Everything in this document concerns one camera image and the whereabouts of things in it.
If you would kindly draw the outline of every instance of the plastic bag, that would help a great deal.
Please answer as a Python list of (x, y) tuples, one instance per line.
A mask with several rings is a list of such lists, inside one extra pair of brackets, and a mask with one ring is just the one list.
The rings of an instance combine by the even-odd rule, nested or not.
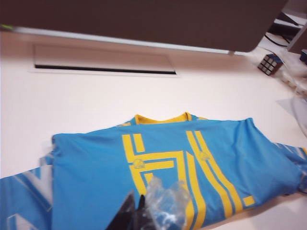
[(153, 177), (147, 186), (146, 205), (158, 230), (180, 230), (186, 226), (189, 192), (179, 181), (164, 189), (159, 178)]

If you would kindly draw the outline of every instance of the clear plastic wrap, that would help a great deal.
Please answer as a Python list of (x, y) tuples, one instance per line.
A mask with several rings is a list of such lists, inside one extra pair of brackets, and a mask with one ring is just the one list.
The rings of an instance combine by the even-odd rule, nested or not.
[(158, 230), (180, 230), (186, 225), (186, 206), (191, 200), (189, 192), (179, 181), (163, 188), (159, 178), (153, 177), (147, 187), (146, 205)]
[(299, 127), (307, 137), (307, 79), (302, 79), (296, 85), (292, 110)]

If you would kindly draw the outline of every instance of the cable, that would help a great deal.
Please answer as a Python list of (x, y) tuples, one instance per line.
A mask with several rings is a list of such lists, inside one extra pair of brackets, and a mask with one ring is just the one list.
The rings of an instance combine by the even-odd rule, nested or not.
[(273, 41), (273, 40), (270, 39), (266, 34), (264, 35), (264, 37), (267, 38), (270, 42), (273, 42), (275, 45), (282, 46), (282, 47), (287, 47), (287, 46), (285, 46), (285, 45), (282, 45), (282, 44), (279, 44), (279, 43)]

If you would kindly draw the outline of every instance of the yellow stripe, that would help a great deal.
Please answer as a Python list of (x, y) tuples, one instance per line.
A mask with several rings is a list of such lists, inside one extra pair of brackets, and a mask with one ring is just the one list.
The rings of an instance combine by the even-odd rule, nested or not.
[(186, 113), (186, 114), (187, 114), (187, 117), (188, 117), (188, 121), (191, 121), (192, 120), (191, 114), (189, 114), (189, 113)]
[(130, 134), (124, 134), (121, 137), (123, 139), (127, 161), (131, 163), (134, 161), (134, 152), (133, 152)]
[[(180, 151), (177, 154), (177, 172), (178, 172), (178, 179), (180, 181), (184, 182), (183, 187), (187, 191), (189, 191), (188, 184), (187, 184), (186, 168), (185, 168), (185, 165), (184, 165), (183, 151)], [(187, 217), (187, 225), (184, 229), (188, 230), (188, 229), (190, 229), (191, 224), (193, 222), (193, 218), (194, 218), (194, 207), (193, 207), (192, 200), (190, 200), (187, 204), (186, 217)]]
[(144, 173), (147, 184), (149, 184), (149, 182), (152, 180), (153, 175), (154, 174), (152, 172)]
[(145, 153), (145, 154), (139, 154), (139, 155), (135, 155), (133, 156), (133, 160), (134, 159), (142, 159), (143, 161), (150, 161), (150, 160), (163, 160), (163, 159), (167, 159), (167, 158), (178, 158), (178, 156), (180, 156), (181, 154), (183, 154), (183, 151), (171, 151), (171, 152), (153, 152), (153, 153)]
[(198, 215), (194, 224), (194, 229), (200, 229), (206, 217), (206, 203), (201, 195), (200, 187), (197, 180), (194, 157), (187, 152), (189, 181), (191, 183), (192, 192), (198, 209)]
[(211, 154), (210, 150), (208, 149), (208, 146), (204, 140), (204, 138), (201, 135), (200, 131), (195, 131), (195, 135), (196, 138), (202, 148), (202, 151), (204, 151), (205, 153), (207, 153), (209, 155), (209, 163), (213, 169), (213, 171), (215, 172), (217, 178), (223, 183), (223, 185), (227, 188), (227, 190), (230, 193), (230, 196), (235, 204), (235, 208), (236, 208), (236, 213), (242, 212), (243, 210), (243, 206), (242, 206), (242, 202), (241, 199), (236, 191), (236, 188), (234, 187), (234, 185), (232, 183), (230, 183), (229, 180), (227, 180), (227, 178), (224, 176), (224, 174), (222, 173), (220, 167), (217, 165), (213, 155)]
[(119, 125), (119, 126), (130, 126), (130, 125), (131, 125), (131, 123), (130, 123), (130, 122), (126, 122), (126, 123), (121, 124), (121, 125)]
[(243, 198), (243, 201), (244, 201), (245, 206), (250, 206), (250, 205), (253, 205), (255, 203), (255, 200), (254, 200), (252, 195)]
[(201, 155), (200, 155), (201, 152), (200, 152), (200, 150), (197, 146), (196, 140), (195, 140), (192, 132), (187, 131), (187, 136), (188, 136), (189, 143), (190, 143), (190, 145), (191, 145), (191, 147), (194, 151), (194, 154), (196, 156), (196, 159), (197, 159), (198, 163), (200, 164), (205, 176), (207, 177), (208, 181), (213, 186), (213, 188), (216, 190), (216, 192), (219, 194), (219, 196), (222, 200), (225, 217), (228, 218), (228, 217), (232, 216), (232, 206), (231, 206), (231, 202), (230, 202), (230, 199), (228, 197), (226, 190), (217, 182), (217, 180), (215, 179), (214, 175), (212, 174), (207, 162), (201, 160)]
[(307, 150), (304, 147), (301, 147), (301, 149), (303, 150), (303, 152), (305, 153), (305, 157), (307, 157)]
[(137, 152), (145, 152), (142, 136), (140, 133), (133, 134), (134, 143)]
[(144, 181), (141, 177), (141, 172), (158, 170), (158, 169), (168, 169), (174, 167), (174, 161), (160, 161), (144, 164), (143, 168), (136, 169), (133, 165), (129, 165), (132, 174), (132, 179), (139, 192), (139, 195), (146, 194), (146, 187)]

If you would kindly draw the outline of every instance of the jersey sleeve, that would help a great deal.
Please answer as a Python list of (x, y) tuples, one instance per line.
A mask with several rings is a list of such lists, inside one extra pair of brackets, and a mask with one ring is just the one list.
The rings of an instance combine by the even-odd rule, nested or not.
[(0, 229), (51, 229), (52, 166), (0, 180)]
[(298, 187), (300, 192), (307, 194), (307, 151), (305, 148), (293, 147), (280, 143), (275, 143), (279, 152), (285, 155), (302, 172), (301, 183)]

